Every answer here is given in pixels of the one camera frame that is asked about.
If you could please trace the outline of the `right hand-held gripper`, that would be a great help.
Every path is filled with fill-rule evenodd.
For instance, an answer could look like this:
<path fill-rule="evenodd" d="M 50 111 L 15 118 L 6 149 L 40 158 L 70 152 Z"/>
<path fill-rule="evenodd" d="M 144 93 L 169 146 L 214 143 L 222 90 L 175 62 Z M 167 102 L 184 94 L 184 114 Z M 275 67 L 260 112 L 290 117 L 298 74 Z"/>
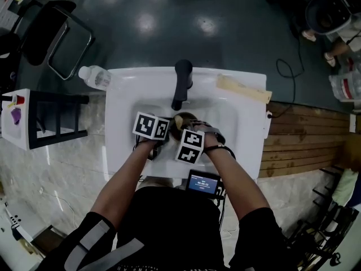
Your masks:
<path fill-rule="evenodd" d="M 219 129 L 210 124 L 200 120 L 184 119 L 175 160 L 183 163 L 197 163 L 203 153 L 207 133 L 213 133 L 220 144 L 226 142 Z"/>

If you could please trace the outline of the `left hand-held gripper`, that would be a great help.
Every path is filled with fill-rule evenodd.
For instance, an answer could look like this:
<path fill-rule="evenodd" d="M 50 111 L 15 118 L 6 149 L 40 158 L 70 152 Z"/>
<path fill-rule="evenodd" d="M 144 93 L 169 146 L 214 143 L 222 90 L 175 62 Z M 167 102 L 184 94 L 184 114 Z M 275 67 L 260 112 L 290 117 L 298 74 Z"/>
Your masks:
<path fill-rule="evenodd" d="M 148 160 L 154 160 L 161 153 L 161 148 L 169 141 L 169 135 L 174 136 L 175 118 L 157 117 L 151 113 L 138 112 L 133 126 L 135 134 L 135 150 L 138 145 L 145 141 L 155 141 Z"/>

